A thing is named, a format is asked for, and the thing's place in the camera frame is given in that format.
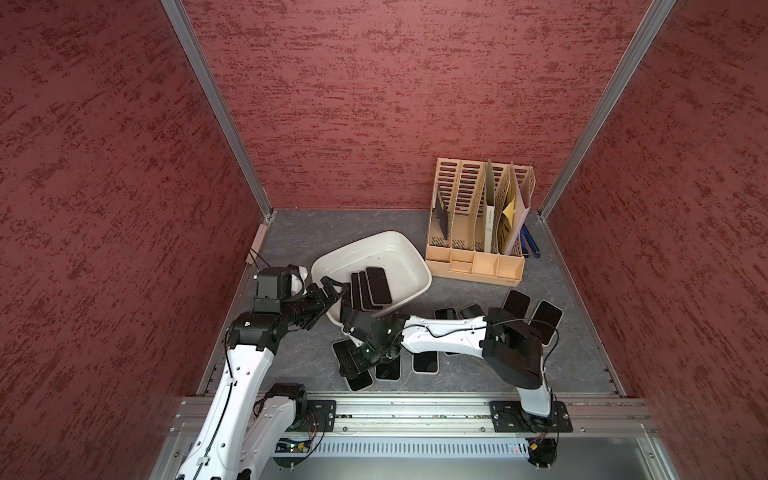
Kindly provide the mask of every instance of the textured red wall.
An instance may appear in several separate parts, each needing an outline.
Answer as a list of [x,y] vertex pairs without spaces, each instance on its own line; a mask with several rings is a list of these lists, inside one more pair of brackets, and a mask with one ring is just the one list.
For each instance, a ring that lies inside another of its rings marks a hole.
[[679,0],[551,217],[685,478],[768,478],[768,4]]
[[648,0],[187,0],[277,207],[427,208],[438,156],[543,200]]
[[0,70],[0,476],[145,480],[256,203],[160,2],[4,2]]

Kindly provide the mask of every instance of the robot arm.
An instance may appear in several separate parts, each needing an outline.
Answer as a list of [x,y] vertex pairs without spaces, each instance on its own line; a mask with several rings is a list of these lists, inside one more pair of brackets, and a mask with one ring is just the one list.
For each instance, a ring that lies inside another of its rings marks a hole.
[[[321,279],[322,288],[313,283],[305,289],[305,279],[306,269],[297,266],[260,271],[253,311],[241,314],[228,330],[224,374],[178,480],[258,478],[280,437],[305,419],[303,387],[278,384],[267,393],[246,434],[261,382],[280,340],[294,331],[289,330],[291,326],[312,329],[347,288],[326,276]],[[401,348],[411,353],[464,353],[484,359],[515,386],[531,424],[546,426],[552,408],[541,340],[530,326],[504,310],[490,309],[487,316],[467,320],[398,314],[374,319],[343,306],[342,320],[344,331],[362,341],[357,349],[339,355],[343,376],[355,378],[378,363],[391,361]]]
[[541,340],[534,329],[503,309],[491,308],[487,316],[464,320],[399,315],[373,319],[367,313],[344,309],[342,319],[344,331],[363,342],[339,359],[343,376],[355,378],[378,363],[391,361],[401,347],[410,353],[464,353],[484,359],[516,387],[526,413],[543,419],[551,414]]
[[291,326],[309,330],[343,295],[346,286],[323,277],[304,288],[306,269],[271,267],[259,272],[254,309],[237,317],[225,339],[224,373],[200,435],[177,479],[258,478],[279,438],[306,415],[306,393],[275,385],[246,437],[253,405],[280,340]]

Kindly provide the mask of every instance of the black smartphone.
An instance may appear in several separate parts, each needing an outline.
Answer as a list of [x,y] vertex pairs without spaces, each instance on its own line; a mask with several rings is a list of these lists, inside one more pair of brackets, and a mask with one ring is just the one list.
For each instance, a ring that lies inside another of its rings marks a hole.
[[[336,354],[336,361],[339,362],[339,355],[341,355],[344,352],[348,352],[350,350],[354,350],[357,348],[355,346],[355,343],[350,340],[342,340],[341,342],[336,342],[333,344],[333,353]],[[353,379],[347,379],[346,384],[349,387],[350,390],[353,392],[359,392],[362,389],[367,389],[371,385],[373,385],[373,378],[371,378],[371,373],[366,370],[365,372],[361,372],[357,377]]]
[[525,315],[528,313],[528,305],[530,304],[530,296],[517,290],[509,290],[502,308],[510,312],[514,318],[527,318]]
[[562,316],[563,311],[547,300],[542,300],[538,303],[532,317],[532,319],[538,321],[531,322],[531,327],[538,331],[543,346],[549,346],[554,335],[554,329],[558,328]]
[[400,380],[400,357],[376,366],[377,380]]
[[371,301],[371,290],[368,288],[368,275],[365,271],[360,272],[360,300],[362,301],[362,311],[373,312],[375,310],[381,310],[383,306],[376,306]]
[[[458,314],[456,314],[455,308],[438,308],[435,310],[436,320],[457,320]],[[446,355],[458,355],[457,352],[443,352]]]
[[437,352],[414,353],[412,358],[414,372],[428,373],[430,375],[435,375],[437,373],[439,369]]
[[368,290],[371,293],[371,303],[374,305],[389,305],[392,303],[392,294],[389,292],[389,283],[386,281],[386,272],[380,266],[366,268],[368,277]]
[[352,284],[344,283],[344,285],[346,285],[346,292],[344,292],[344,294],[341,296],[342,309],[345,305],[352,306]]
[[459,314],[463,319],[475,318],[476,316],[484,316],[485,312],[482,311],[482,307],[477,303],[473,303],[470,306],[465,306],[459,310]]
[[360,278],[359,273],[353,273],[352,278],[349,281],[352,287],[349,289],[350,295],[352,295],[352,309],[362,310],[362,304],[360,302]]

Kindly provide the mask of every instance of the plastic basin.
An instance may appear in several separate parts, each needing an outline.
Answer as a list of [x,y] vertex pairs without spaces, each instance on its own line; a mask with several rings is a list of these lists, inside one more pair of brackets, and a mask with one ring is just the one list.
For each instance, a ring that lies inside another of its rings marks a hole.
[[[405,235],[400,232],[381,232],[371,237],[323,255],[312,265],[312,281],[329,276],[338,282],[349,283],[352,273],[367,266],[380,266],[386,271],[392,305],[371,313],[379,317],[405,305],[424,293],[432,285],[432,274],[422,256]],[[328,311],[328,318],[338,326],[341,301]]]

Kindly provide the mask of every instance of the black mounting bracket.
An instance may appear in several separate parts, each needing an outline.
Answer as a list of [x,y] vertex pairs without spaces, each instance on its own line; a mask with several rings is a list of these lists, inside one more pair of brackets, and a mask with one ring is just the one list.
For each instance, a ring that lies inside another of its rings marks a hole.
[[525,412],[520,402],[490,402],[491,420],[496,433],[570,433],[574,431],[563,402],[552,402],[548,418]]
[[317,430],[317,433],[323,431],[332,432],[333,424],[336,423],[336,400],[307,400],[307,415],[299,422],[294,423],[288,428],[288,432],[304,432],[307,429]]

